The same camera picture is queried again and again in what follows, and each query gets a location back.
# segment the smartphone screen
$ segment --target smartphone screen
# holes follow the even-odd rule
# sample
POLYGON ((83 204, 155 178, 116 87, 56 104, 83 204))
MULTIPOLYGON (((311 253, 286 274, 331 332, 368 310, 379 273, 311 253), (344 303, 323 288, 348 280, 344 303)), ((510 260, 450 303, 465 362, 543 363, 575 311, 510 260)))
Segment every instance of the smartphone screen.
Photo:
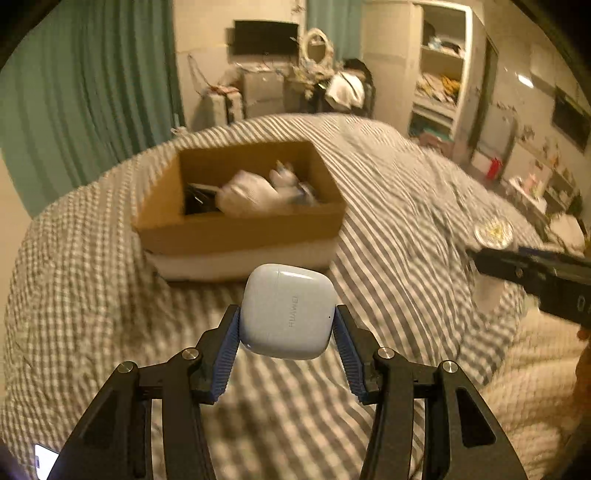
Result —
POLYGON ((37 478, 39 480, 47 480, 56 460, 56 452, 52 452, 41 445, 35 445, 35 467, 37 468, 37 478))

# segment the ceiling light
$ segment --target ceiling light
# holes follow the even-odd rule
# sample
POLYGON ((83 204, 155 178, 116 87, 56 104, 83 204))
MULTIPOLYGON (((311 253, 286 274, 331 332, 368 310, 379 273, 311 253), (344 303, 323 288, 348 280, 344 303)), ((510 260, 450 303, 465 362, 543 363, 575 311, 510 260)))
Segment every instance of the ceiling light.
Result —
POLYGON ((523 83, 523 85, 527 85, 529 88, 533 88, 534 87, 534 82, 531 81, 530 78, 525 77, 523 75, 517 75, 517 79, 523 83))

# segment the white earbuds case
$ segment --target white earbuds case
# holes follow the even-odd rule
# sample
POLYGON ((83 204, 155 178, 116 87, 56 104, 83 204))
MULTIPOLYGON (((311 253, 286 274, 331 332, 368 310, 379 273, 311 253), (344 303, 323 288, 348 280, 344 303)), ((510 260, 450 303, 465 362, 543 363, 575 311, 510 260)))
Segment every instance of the white earbuds case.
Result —
POLYGON ((319 356, 328 345, 336 292, 323 274, 265 264, 248 277, 240 340, 261 355, 293 360, 319 356))

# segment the blue gripper pad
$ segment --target blue gripper pad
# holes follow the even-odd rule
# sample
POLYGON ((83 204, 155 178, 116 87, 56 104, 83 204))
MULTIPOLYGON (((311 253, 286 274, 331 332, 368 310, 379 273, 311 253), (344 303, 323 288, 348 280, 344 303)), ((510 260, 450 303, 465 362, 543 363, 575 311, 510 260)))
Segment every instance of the blue gripper pad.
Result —
POLYGON ((363 364, 353 345, 353 340, 345 326, 345 322, 335 309, 335 319, 333 321, 333 334, 335 336, 336 346, 339 349, 340 361, 343 363, 349 388, 353 395, 356 395, 361 403, 369 399, 369 394, 363 383, 363 364))
POLYGON ((240 345, 240 339, 238 336, 239 318, 240 309, 236 309, 234 317, 228 327, 228 331, 226 332, 226 336, 222 341, 217 357, 213 363, 211 389, 213 401, 217 401, 219 396, 226 391, 226 386, 228 385, 228 379, 232 372, 232 365, 234 365, 238 345, 240 345))

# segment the white shelving unit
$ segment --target white shelving unit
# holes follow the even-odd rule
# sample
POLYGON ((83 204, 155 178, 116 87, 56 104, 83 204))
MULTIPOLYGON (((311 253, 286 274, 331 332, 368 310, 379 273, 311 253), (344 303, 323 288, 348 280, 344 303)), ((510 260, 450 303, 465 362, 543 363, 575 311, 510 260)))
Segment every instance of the white shelving unit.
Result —
POLYGON ((453 120, 453 118, 456 116, 456 109, 453 105, 438 102, 437 100, 429 98, 428 96, 415 94, 414 105, 423 109, 431 110, 434 113, 447 118, 448 120, 453 120))
POLYGON ((375 118, 408 135, 424 128, 447 135, 466 150, 483 86, 486 31, 470 7, 439 0, 363 0, 362 60, 380 100, 375 118), (429 23, 441 41, 458 45, 463 58, 424 43, 429 23), (421 73, 460 82, 456 107, 416 95, 421 73))

